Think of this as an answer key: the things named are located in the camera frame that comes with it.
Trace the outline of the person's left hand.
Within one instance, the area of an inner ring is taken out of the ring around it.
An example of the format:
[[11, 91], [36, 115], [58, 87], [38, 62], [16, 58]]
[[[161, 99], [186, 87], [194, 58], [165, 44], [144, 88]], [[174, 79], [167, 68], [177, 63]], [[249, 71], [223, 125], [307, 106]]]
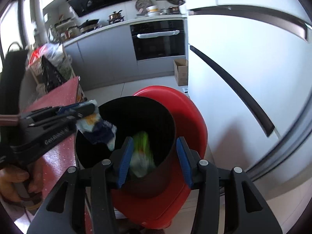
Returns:
[[[43, 169], [42, 160], [34, 163], [32, 168], [32, 181], [28, 185], [29, 193], [39, 193], [43, 189]], [[21, 198], [17, 193], [14, 184], [28, 180], [29, 173], [16, 166], [8, 166], [1, 170], [1, 196], [11, 202], [20, 202]]]

